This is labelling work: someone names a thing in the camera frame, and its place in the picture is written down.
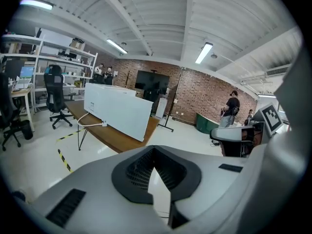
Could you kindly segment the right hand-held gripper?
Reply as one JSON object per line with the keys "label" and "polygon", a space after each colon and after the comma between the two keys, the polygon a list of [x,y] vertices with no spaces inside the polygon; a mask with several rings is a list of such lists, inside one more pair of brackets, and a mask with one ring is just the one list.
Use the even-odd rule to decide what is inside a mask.
{"label": "right hand-held gripper", "polygon": [[214,128],[210,138],[220,141],[223,156],[249,156],[252,150],[269,142],[283,125],[275,106],[270,103],[260,108],[247,125],[234,128]]}

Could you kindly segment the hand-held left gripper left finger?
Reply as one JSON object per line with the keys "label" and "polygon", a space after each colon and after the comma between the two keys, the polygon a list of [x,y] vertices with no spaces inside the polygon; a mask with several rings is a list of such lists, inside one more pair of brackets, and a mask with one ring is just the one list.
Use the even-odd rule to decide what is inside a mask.
{"label": "hand-held left gripper left finger", "polygon": [[[128,201],[113,186],[112,171],[143,148],[87,163],[41,194],[31,205],[31,218],[52,234],[164,234],[168,226],[152,205]],[[63,227],[47,219],[73,189],[84,197]]]}

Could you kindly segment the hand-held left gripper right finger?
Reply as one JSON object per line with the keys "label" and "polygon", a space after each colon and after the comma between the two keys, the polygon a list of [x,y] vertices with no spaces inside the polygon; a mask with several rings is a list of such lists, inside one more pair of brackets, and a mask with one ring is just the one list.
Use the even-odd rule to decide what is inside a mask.
{"label": "hand-held left gripper right finger", "polygon": [[[175,203],[184,217],[192,220],[210,208],[229,189],[236,180],[238,172],[221,169],[228,164],[244,167],[245,158],[212,156],[179,150],[169,146],[161,146],[171,153],[195,163],[201,169],[201,183],[196,191],[187,199]],[[154,210],[163,220],[169,219],[171,194],[160,175],[154,170]]]}

